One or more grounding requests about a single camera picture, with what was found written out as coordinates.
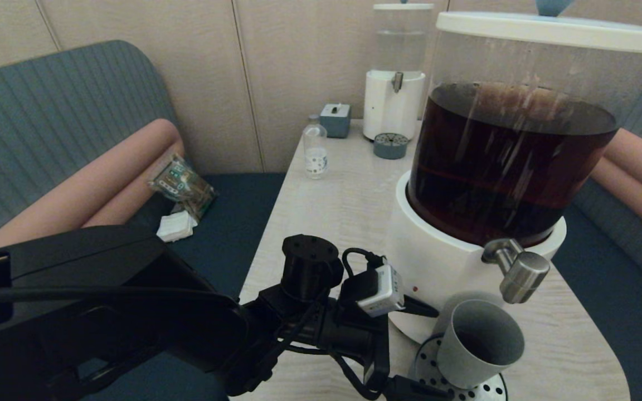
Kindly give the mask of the green snack package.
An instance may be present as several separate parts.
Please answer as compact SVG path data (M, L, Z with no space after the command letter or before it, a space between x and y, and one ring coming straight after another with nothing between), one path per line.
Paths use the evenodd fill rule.
M198 223L218 193L180 154L166 153L148 176L148 186L188 212Z

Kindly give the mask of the teal upholstered bench sofa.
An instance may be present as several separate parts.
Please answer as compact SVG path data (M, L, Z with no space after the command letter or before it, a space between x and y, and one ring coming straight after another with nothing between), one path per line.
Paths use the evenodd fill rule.
M623 129L642 137L642 94ZM592 177L566 218L558 269L621 363L631 401L642 401L642 220Z
M178 125L163 79L133 44L107 41L0 68L0 228L156 119ZM171 244L239 296L283 173L205 174L217 191L194 234Z

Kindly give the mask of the small white water dispenser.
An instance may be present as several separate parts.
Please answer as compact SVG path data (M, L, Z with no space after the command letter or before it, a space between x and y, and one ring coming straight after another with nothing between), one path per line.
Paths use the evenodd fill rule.
M423 72L433 10L374 11L375 46L365 76L363 134L369 140L383 133L415 135L426 75ZM392 88L395 72L403 73L399 93Z

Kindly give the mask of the large dispenser with dark tea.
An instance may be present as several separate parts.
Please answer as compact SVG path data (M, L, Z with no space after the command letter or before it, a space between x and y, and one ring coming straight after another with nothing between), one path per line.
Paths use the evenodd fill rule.
M392 313L419 343L465 299L506 303L485 244L514 238L550 261L564 211L642 91L642 53L438 32L387 239L407 293L439 311Z

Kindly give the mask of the small grey box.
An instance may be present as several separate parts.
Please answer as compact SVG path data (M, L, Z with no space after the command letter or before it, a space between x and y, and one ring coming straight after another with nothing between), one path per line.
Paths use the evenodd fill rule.
M329 139L346 139L349 135L352 107L350 104L329 102L319 114L319 122Z

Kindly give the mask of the clear plastic bottle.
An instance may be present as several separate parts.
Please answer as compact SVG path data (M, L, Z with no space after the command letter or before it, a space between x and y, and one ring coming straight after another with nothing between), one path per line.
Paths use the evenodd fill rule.
M304 147L305 172L310 179L321 179L328 172L327 130L319 116L311 114L301 134Z

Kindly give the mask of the white folded napkins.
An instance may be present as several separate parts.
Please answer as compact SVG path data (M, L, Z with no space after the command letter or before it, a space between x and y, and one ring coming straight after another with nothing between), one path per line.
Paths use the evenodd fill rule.
M179 239L188 238L193 234L194 228L198 226L198 221L188 213L180 211L160 219L159 228L156 236L166 243L173 243Z

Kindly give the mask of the wide white lid blue knob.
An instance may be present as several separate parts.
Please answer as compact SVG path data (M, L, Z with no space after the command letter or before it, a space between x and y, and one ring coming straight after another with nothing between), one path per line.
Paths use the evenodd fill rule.
M444 11L439 31L520 42L642 53L642 26L566 16Z

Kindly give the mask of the grey plastic cup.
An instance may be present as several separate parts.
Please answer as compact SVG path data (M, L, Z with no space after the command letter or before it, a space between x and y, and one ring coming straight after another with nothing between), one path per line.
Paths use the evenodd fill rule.
M469 390L517 363L525 345L506 310L486 300L464 300L451 313L436 363L451 385Z

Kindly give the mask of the large perforated metal drip tray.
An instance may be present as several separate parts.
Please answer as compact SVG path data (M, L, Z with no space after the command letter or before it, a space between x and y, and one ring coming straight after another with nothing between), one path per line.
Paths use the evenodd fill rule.
M437 367L436 353L443 337L443 334L436 334L420 345L408 371L412 380L446 392L449 401L509 401L509 391L501 374L469 390L451 385Z

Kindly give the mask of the small grey drip tray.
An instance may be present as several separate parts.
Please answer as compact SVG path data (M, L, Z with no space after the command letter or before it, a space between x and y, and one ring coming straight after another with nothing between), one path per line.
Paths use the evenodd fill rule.
M398 160L407 154L410 139L401 134L383 133L373 140L373 153L385 160Z

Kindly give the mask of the small white dispenser lid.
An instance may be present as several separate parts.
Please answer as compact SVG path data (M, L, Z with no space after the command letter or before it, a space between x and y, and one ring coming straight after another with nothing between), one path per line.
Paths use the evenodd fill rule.
M376 3L373 5L374 11L425 11L433 10L433 3Z

